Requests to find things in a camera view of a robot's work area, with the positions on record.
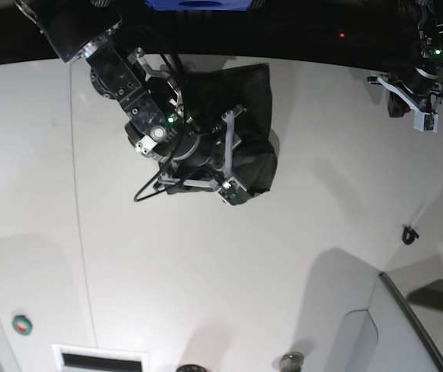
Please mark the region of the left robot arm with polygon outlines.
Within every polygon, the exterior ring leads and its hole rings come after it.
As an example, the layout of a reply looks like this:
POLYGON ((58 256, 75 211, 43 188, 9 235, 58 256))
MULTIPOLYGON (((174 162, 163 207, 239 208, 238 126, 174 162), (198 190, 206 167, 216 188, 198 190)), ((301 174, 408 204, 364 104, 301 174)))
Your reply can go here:
POLYGON ((408 59, 389 72, 388 82, 414 100, 422 111, 443 99, 443 1, 401 1, 408 26, 408 59))

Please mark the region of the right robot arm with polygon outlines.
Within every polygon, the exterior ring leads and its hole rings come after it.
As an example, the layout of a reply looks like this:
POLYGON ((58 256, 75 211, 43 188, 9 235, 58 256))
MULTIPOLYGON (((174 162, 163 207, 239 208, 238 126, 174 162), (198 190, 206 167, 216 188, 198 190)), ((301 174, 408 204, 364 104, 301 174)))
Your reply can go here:
POLYGON ((17 1, 62 61, 83 58, 95 90, 127 114, 128 140, 156 161, 159 171, 144 186, 156 192, 185 185, 214 192, 245 189, 234 171, 242 140, 236 118, 242 105, 229 105, 213 126, 197 122, 185 105, 175 70, 153 69, 141 48, 132 53, 114 40, 119 23, 102 13, 101 1, 17 1))

